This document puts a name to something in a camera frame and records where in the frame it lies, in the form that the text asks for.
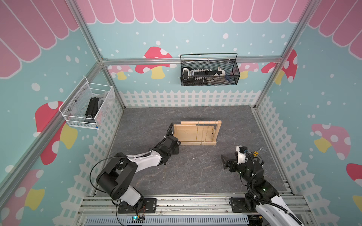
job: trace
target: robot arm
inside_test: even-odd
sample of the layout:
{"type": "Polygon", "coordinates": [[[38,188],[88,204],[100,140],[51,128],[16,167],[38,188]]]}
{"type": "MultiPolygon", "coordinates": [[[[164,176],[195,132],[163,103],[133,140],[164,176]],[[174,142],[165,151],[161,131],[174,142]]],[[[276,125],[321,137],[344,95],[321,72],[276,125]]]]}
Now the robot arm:
{"type": "Polygon", "coordinates": [[[264,161],[260,162],[256,158],[257,154],[248,152],[245,146],[237,146],[236,150],[235,159],[226,159],[221,155],[224,169],[229,168],[230,172],[238,172],[240,180],[243,179],[247,183],[248,193],[245,194],[245,199],[239,199],[234,203],[236,208],[249,212],[256,210],[271,226],[304,226],[285,204],[277,190],[264,179],[262,168],[264,161]]]}
{"type": "Polygon", "coordinates": [[[137,155],[117,153],[99,173],[96,182],[113,199],[121,199],[128,203],[135,212],[144,204],[143,196],[132,186],[132,178],[136,172],[151,166],[166,164],[173,154],[178,154],[178,139],[171,135],[170,125],[165,138],[148,152],[137,155]]]}

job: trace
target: wooden frame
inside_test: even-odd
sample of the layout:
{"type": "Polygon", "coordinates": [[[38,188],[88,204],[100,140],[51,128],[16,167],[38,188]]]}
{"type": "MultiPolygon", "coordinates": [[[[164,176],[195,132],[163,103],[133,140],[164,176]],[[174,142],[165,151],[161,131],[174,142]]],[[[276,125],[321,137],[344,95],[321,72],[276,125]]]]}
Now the wooden frame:
{"type": "Polygon", "coordinates": [[[181,145],[216,145],[216,138],[221,127],[219,121],[182,121],[174,124],[174,136],[181,145]]]}

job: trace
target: mushroom illustration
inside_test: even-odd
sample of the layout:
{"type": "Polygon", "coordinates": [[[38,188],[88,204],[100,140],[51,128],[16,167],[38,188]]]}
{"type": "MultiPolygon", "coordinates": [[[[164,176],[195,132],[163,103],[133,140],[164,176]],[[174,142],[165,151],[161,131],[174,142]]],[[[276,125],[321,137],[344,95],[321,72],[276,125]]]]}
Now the mushroom illustration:
{"type": "Polygon", "coordinates": [[[108,66],[108,71],[111,73],[112,78],[115,78],[115,75],[117,75],[118,80],[125,80],[127,79],[127,76],[124,72],[133,72],[133,70],[128,65],[113,65],[108,66]]]}
{"type": "Polygon", "coordinates": [[[343,127],[323,124],[313,124],[311,135],[317,134],[320,139],[315,140],[314,144],[318,150],[323,153],[333,146],[340,160],[344,160],[351,150],[351,139],[347,130],[343,127]]]}
{"type": "MultiPolygon", "coordinates": [[[[147,50],[143,58],[172,58],[172,56],[164,49],[153,46],[147,50]]],[[[137,65],[135,70],[137,73],[140,74],[146,73],[147,71],[151,70],[152,79],[163,79],[165,77],[165,73],[163,73],[162,67],[175,68],[176,64],[137,65]]]]}
{"type": "Polygon", "coordinates": [[[239,64],[239,71],[240,71],[239,79],[247,78],[249,71],[257,72],[258,70],[259,70],[258,63],[241,63],[239,64]]]}
{"type": "Polygon", "coordinates": [[[31,170],[28,172],[19,187],[1,210],[3,226],[18,226],[26,206],[31,210],[36,210],[38,208],[45,195],[45,190],[35,190],[32,189],[32,187],[43,173],[43,170],[31,170]]]}
{"type": "MultiPolygon", "coordinates": [[[[268,63],[262,69],[262,73],[270,73],[275,68],[276,63],[268,63]]],[[[275,84],[280,85],[282,83],[282,78],[284,75],[287,76],[288,82],[292,82],[295,78],[296,70],[298,67],[298,57],[295,50],[292,50],[287,61],[284,63],[282,70],[278,73],[275,78],[275,84]]]]}
{"type": "Polygon", "coordinates": [[[359,210],[362,212],[362,196],[354,195],[352,196],[354,203],[359,208],[359,210]]]}
{"type": "MultiPolygon", "coordinates": [[[[37,125],[37,132],[34,133],[34,136],[38,136],[53,118],[55,113],[58,111],[58,106],[62,102],[54,101],[42,105],[35,112],[35,123],[37,125]]],[[[44,151],[40,154],[40,159],[44,165],[52,163],[59,149],[59,142],[62,141],[67,149],[70,149],[75,140],[77,139],[78,130],[71,128],[64,122],[53,138],[50,140],[49,144],[45,147],[44,151]]]]}
{"type": "Polygon", "coordinates": [[[348,176],[362,187],[362,166],[358,164],[347,164],[346,171],[348,176]]]}

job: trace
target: gray floor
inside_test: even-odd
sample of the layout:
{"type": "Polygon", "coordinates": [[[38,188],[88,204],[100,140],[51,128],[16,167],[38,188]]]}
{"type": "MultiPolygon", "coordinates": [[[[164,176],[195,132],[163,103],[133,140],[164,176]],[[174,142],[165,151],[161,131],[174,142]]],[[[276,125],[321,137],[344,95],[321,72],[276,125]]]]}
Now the gray floor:
{"type": "MultiPolygon", "coordinates": [[[[204,120],[222,121],[216,146],[180,146],[179,155],[172,155],[166,166],[136,173],[131,185],[143,195],[246,192],[239,175],[223,169],[220,155],[234,158],[237,145],[249,151],[266,147],[249,106],[126,108],[109,156],[147,152],[163,139],[170,123],[204,120]]],[[[259,154],[265,161],[266,180],[285,191],[269,151],[259,154]]]]}

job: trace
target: white wire basket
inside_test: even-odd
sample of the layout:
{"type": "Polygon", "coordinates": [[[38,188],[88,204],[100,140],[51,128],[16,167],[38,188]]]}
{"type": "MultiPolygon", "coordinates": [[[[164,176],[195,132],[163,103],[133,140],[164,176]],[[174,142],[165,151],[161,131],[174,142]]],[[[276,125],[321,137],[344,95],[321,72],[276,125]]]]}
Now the white wire basket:
{"type": "Polygon", "coordinates": [[[65,106],[63,103],[59,107],[59,111],[69,126],[99,129],[102,121],[114,103],[114,89],[112,86],[90,83],[88,82],[87,78],[85,78],[85,80],[86,83],[78,90],[76,95],[73,96],[70,101],[68,101],[68,99],[64,101],[64,103],[68,103],[67,106],[65,106]],[[105,97],[105,99],[95,117],[87,118],[85,113],[92,97],[105,97]],[[92,119],[95,121],[95,123],[89,122],[89,120],[92,119]]]}

